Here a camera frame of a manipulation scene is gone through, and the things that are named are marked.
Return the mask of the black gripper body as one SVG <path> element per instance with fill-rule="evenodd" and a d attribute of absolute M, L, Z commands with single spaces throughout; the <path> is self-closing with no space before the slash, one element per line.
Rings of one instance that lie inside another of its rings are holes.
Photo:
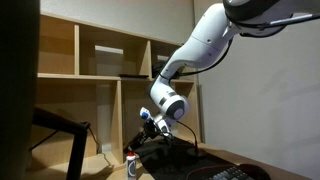
<path fill-rule="evenodd" d="M 155 125 L 152 121 L 147 121 L 144 123 L 143 125 L 143 137 L 145 139 L 154 139 L 156 138 L 157 136 L 163 136 L 164 133 L 161 132 Z"/>

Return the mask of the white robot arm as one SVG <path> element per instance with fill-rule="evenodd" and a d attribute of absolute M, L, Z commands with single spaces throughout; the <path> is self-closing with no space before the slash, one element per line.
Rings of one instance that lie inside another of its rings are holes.
<path fill-rule="evenodd" d="M 223 0 L 211 5 L 189 39 L 169 57 L 150 84 L 149 97 L 159 113 L 151 116 L 146 108 L 140 110 L 146 120 L 144 130 L 123 152 L 136 150 L 147 138 L 173 138 L 168 123 L 180 120 L 189 110 L 187 99 L 170 86 L 179 68 L 191 67 L 195 73 L 206 71 L 224 59 L 235 35 L 270 37 L 288 25 L 315 20 L 319 14 L 320 0 Z"/>

